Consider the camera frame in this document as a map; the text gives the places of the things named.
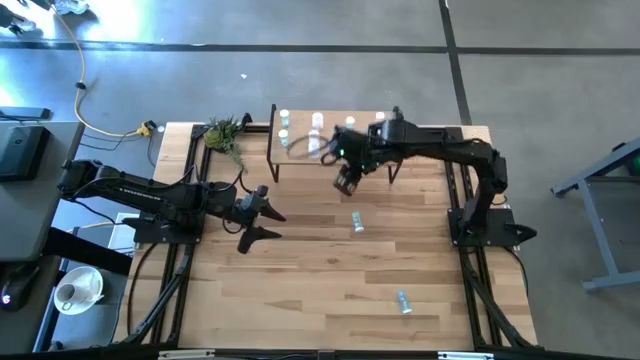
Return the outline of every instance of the yellow cable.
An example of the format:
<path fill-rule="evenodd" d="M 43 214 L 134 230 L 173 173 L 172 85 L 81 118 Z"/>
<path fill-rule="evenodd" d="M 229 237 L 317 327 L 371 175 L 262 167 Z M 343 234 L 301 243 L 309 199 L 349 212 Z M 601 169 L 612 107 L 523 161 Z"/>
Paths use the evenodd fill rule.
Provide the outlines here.
<path fill-rule="evenodd" d="M 71 29 L 69 28 L 67 23 L 62 19 L 62 16 L 60 16 L 60 14 L 58 13 L 58 10 L 55 8 L 55 6 L 53 6 L 49 0 L 45 0 L 45 1 L 53 9 L 53 11 L 55 12 L 56 17 L 58 18 L 58 20 L 60 20 L 60 22 L 62 23 L 62 26 L 64 26 L 64 28 L 69 33 L 69 36 L 71 36 L 71 38 L 73 39 L 73 42 L 76 43 L 76 46 L 78 47 L 78 51 L 80 52 L 80 58 L 82 59 L 82 76 L 80 76 L 79 83 L 84 85 L 84 78 L 85 78 L 86 73 L 87 73 L 87 62 L 86 62 L 86 60 L 84 58 L 84 52 L 82 51 L 82 47 L 80 46 L 80 43 L 78 42 L 78 39 L 76 39 L 76 36 L 73 34 L 73 31 L 71 31 Z M 99 133 L 101 133 L 103 135 L 119 137 L 119 138 L 140 135 L 137 131 L 136 132 L 130 132 L 130 133 L 127 133 L 127 134 L 112 133 L 112 132 L 108 132 L 108 131 L 99 129 L 99 128 L 89 124 L 84 119 L 84 117 L 82 117 L 82 114 L 80 114 L 80 91 L 81 90 L 82 89 L 80 89 L 80 88 L 78 88 L 76 90 L 76 100 L 74 102 L 74 110 L 75 110 L 75 113 L 76 113 L 76 117 L 78 118 L 78 121 L 83 123 L 84 126 L 88 127 L 89 129 L 91 129 L 93 131 L 99 132 Z"/>

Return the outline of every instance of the small vial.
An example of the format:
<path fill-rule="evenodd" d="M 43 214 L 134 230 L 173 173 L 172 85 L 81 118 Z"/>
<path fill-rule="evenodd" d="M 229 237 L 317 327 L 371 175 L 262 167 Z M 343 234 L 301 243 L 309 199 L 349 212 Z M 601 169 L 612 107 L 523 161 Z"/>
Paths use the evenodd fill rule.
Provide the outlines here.
<path fill-rule="evenodd" d="M 311 127 L 314 129 L 322 129 L 324 127 L 324 116 L 322 113 L 313 113 L 313 115 L 311 115 Z"/>
<path fill-rule="evenodd" d="M 353 129 L 353 125 L 355 125 L 356 119 L 353 116 L 347 116 L 345 122 L 347 123 L 348 129 Z"/>
<path fill-rule="evenodd" d="M 317 159 L 320 157 L 320 133 L 313 129 L 309 131 L 309 157 Z"/>
<path fill-rule="evenodd" d="M 411 313 L 411 307 L 409 306 L 409 299 L 407 298 L 407 292 L 404 290 L 398 290 L 398 302 L 400 303 L 400 310 L 403 314 Z"/>
<path fill-rule="evenodd" d="M 278 131 L 278 137 L 280 138 L 280 143 L 282 146 L 289 146 L 289 132 L 287 130 Z"/>
<path fill-rule="evenodd" d="M 289 110 L 287 109 L 280 110 L 280 120 L 282 120 L 283 128 L 286 129 L 289 127 Z"/>
<path fill-rule="evenodd" d="M 360 213 L 356 211 L 351 214 L 351 217 L 353 218 L 353 227 L 355 228 L 356 232 L 363 232 L 364 226 L 362 225 L 362 220 L 360 219 Z"/>

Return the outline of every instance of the concrete floor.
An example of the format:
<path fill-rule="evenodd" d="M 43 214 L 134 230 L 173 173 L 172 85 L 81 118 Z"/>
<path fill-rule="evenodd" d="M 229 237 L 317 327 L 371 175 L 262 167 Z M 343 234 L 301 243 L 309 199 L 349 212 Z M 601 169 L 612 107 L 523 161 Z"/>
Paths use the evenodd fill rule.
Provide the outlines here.
<path fill-rule="evenodd" d="M 21 9 L 13 0 L 0 2 L 31 14 L 41 25 L 42 32 L 26 39 L 68 40 L 51 14 L 33 6 Z M 94 13 L 66 16 L 82 40 L 445 45 L 437 0 L 90 3 Z M 449 0 L 448 4 L 458 46 L 640 45 L 637 1 Z M 6 32 L 0 37 L 13 39 Z M 516 219 L 539 231 L 536 239 L 522 246 L 522 257 L 538 339 L 549 349 L 623 357 L 640 354 L 640 289 L 595 294 L 582 290 L 580 281 L 604 275 L 604 264 L 578 194 L 559 200 L 548 190 L 613 146 L 638 136 L 638 60 L 460 57 L 472 122 L 490 126 L 495 146 L 507 158 L 507 194 Z M 82 112 L 110 131 L 128 131 L 145 120 L 206 121 L 214 115 L 244 112 L 266 120 L 271 103 L 354 110 L 400 105 L 417 123 L 460 124 L 446 54 L 89 51 L 87 62 L 91 91 Z M 75 51 L 0 49 L 0 104 L 48 107 L 55 112 L 54 120 L 73 120 L 79 65 Z M 123 144 L 115 152 L 81 148 L 78 158 L 98 158 L 124 171 L 151 176 L 145 141 Z M 153 158 L 160 142 L 154 139 Z M 123 211 L 103 200 L 88 203 L 113 216 Z M 75 205 L 61 204 L 54 224 L 66 229 L 96 221 L 101 220 Z M 637 245 L 625 247 L 625 267 L 636 265 L 633 260 L 639 251 Z M 113 323 L 87 326 L 111 328 Z"/>

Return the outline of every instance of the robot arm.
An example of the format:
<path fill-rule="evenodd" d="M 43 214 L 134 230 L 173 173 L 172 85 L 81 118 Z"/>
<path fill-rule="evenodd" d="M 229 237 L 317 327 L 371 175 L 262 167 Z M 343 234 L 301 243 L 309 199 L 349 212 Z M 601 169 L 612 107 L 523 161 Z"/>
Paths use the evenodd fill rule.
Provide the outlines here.
<path fill-rule="evenodd" d="M 404 120 L 395 107 L 393 119 L 369 125 L 368 133 L 336 127 L 328 155 L 335 162 L 346 163 L 334 182 L 343 194 L 351 196 L 362 175 L 375 171 L 387 162 L 401 162 L 425 156 L 472 166 L 478 175 L 476 196 L 465 206 L 465 230 L 481 231 L 487 227 L 487 214 L 496 194 L 507 188 L 506 161 L 491 145 L 480 140 L 453 139 L 447 128 L 420 128 Z"/>
<path fill-rule="evenodd" d="M 63 168 L 65 171 L 58 185 L 63 199 L 73 202 L 100 196 L 142 210 L 148 216 L 125 219 L 124 223 L 146 234 L 150 242 L 184 243 L 185 238 L 194 238 L 193 234 L 203 225 L 203 215 L 207 214 L 246 229 L 238 244 L 238 251 L 246 254 L 253 242 L 280 237 L 280 234 L 255 227 L 258 215 L 285 221 L 271 207 L 266 186 L 259 186 L 244 199 L 236 199 L 233 184 L 186 183 L 184 180 L 190 178 L 193 168 L 173 184 L 127 174 L 98 161 L 68 161 Z"/>

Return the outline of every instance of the wooden tabletop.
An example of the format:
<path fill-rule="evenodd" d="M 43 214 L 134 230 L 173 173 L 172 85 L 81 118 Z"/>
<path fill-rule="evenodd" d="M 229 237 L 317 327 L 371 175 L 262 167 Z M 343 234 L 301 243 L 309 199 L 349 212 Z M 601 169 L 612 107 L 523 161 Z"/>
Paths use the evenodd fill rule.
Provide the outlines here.
<path fill-rule="evenodd" d="M 280 110 L 276 110 L 273 121 L 273 141 L 271 142 L 271 162 L 278 165 L 283 164 L 307 164 L 307 165 L 320 165 L 319 158 L 305 157 L 294 158 L 295 156 L 287 155 L 287 149 L 280 142 L 278 133 L 280 130 L 287 130 L 289 136 L 289 143 L 309 135 L 309 131 L 313 129 L 312 117 L 313 114 L 318 112 L 322 114 L 324 119 L 322 128 L 317 129 L 321 137 L 331 139 L 333 136 L 334 128 L 336 125 L 346 126 L 347 117 L 351 116 L 355 119 L 353 129 L 366 133 L 369 124 L 372 122 L 381 121 L 376 119 L 377 111 L 302 111 L 302 110 L 288 110 L 289 111 L 289 126 L 285 127 L 282 124 L 282 118 L 280 117 Z M 384 112 L 385 119 L 391 119 L 391 112 Z M 292 150 L 291 155 L 305 154 L 309 152 L 309 141 L 303 141 L 297 144 Z"/>
<path fill-rule="evenodd" d="M 182 176 L 191 126 L 167 124 L 156 180 Z M 463 133 L 490 141 L 483 126 L 465 126 Z M 245 184 L 269 186 L 271 204 L 287 217 L 285 223 L 260 219 L 259 224 L 283 237 L 259 241 L 241 255 L 239 235 L 226 233 L 220 219 L 207 219 L 191 271 L 181 347 L 472 348 L 458 253 L 449 246 L 443 162 L 409 159 L 393 185 L 381 169 L 345 197 L 332 187 L 336 168 L 285 166 L 275 184 L 265 159 L 267 135 L 244 134 L 239 143 L 249 170 Z M 213 154 L 209 180 L 231 181 L 236 173 L 226 155 Z M 361 214 L 364 232 L 353 230 L 354 211 Z M 144 249 L 136 252 L 131 274 Z M 503 249 L 486 252 L 497 303 L 535 343 L 518 263 Z M 166 253 L 167 246 L 158 245 L 142 267 L 133 298 L 134 326 L 157 299 Z M 406 290 L 412 314 L 400 313 L 398 290 Z M 125 336 L 128 301 L 125 296 L 114 340 Z M 479 310 L 489 339 L 486 312 Z"/>

